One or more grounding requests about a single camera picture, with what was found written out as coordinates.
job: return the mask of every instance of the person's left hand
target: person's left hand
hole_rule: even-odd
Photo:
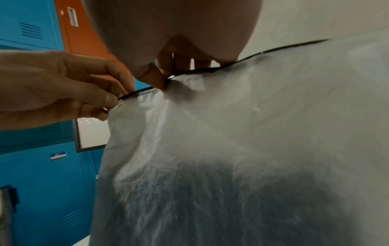
[[[81,117],[106,120],[106,109],[134,90],[129,74],[110,60],[62,51],[1,51],[0,130]]]

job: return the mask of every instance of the hand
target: hand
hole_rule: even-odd
[[[91,23],[138,80],[163,90],[170,75],[237,60],[262,0],[83,0]]]
[[[134,90],[131,77],[110,60],[62,51],[1,51],[0,130],[81,117],[106,120],[106,109]]]

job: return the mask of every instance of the metal object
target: metal object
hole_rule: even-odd
[[[15,205],[19,203],[16,189],[6,186],[0,188],[0,246],[12,246],[11,225]]]

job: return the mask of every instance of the wrinkled plastic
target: wrinkled plastic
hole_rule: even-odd
[[[389,30],[173,77],[109,113],[92,246],[389,245]]]

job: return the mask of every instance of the locker vent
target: locker vent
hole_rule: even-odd
[[[64,127],[62,126],[61,123],[55,123],[55,124],[52,124],[52,125],[49,125],[49,126],[42,127],[42,131],[44,133],[47,133],[47,132],[57,132],[57,131],[62,131],[62,130],[64,130]]]
[[[19,22],[22,36],[43,39],[42,28]]]
[[[62,223],[65,230],[81,223],[81,221],[82,221],[82,216],[81,216],[81,210],[79,209],[62,217]]]

